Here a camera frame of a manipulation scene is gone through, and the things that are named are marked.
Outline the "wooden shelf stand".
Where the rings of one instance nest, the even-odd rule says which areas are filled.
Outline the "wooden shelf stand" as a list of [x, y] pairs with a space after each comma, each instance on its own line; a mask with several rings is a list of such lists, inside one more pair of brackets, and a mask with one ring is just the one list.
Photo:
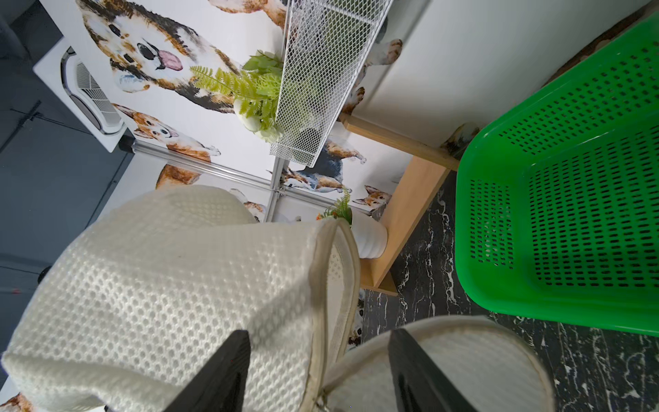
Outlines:
[[396, 296], [391, 267], [459, 161], [445, 148], [433, 148], [361, 118], [342, 114], [339, 120], [350, 132], [412, 156], [402, 179], [379, 220], [388, 231], [383, 254], [360, 261], [360, 287]]

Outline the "artificial fern and white flowers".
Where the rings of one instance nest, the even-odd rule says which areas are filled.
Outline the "artificial fern and white flowers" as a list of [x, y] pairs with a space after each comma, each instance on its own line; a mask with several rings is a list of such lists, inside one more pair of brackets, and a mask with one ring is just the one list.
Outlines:
[[199, 89], [233, 101], [233, 112], [247, 130], [265, 142], [274, 142], [281, 136], [276, 112], [283, 68], [277, 55], [258, 51], [236, 72], [204, 66], [193, 66], [190, 71]]

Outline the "artificial flower plant in pot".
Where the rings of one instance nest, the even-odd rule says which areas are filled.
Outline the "artificial flower plant in pot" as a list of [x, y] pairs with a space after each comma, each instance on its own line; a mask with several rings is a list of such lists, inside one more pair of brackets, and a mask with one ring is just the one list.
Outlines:
[[327, 208], [324, 212], [317, 215], [316, 220], [321, 221], [324, 219], [343, 219], [349, 226], [353, 222], [353, 211], [350, 208], [350, 190], [343, 189], [343, 196], [337, 199], [331, 207]]

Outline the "white plant pot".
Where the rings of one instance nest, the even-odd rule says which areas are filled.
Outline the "white plant pot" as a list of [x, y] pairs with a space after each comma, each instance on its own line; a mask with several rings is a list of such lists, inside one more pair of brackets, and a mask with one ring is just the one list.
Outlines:
[[361, 259], [378, 259], [382, 256], [387, 246], [388, 232], [379, 221], [354, 210], [351, 231]]

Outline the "green plastic basket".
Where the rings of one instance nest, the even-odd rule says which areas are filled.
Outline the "green plastic basket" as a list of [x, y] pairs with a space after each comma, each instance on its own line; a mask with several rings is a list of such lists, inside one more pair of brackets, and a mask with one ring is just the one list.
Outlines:
[[482, 130], [456, 178], [456, 272], [491, 312], [658, 333], [658, 17]]

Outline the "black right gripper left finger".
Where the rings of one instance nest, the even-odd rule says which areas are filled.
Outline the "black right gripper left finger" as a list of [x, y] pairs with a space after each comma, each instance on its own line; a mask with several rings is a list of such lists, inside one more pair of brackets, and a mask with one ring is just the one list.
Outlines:
[[248, 331], [233, 331], [165, 411], [241, 411], [250, 358]]

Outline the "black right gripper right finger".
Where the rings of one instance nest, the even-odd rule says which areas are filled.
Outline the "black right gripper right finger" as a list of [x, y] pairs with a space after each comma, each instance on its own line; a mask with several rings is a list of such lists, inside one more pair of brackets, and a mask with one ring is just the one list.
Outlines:
[[475, 412], [474, 406], [405, 329], [391, 333], [388, 355], [399, 411]]

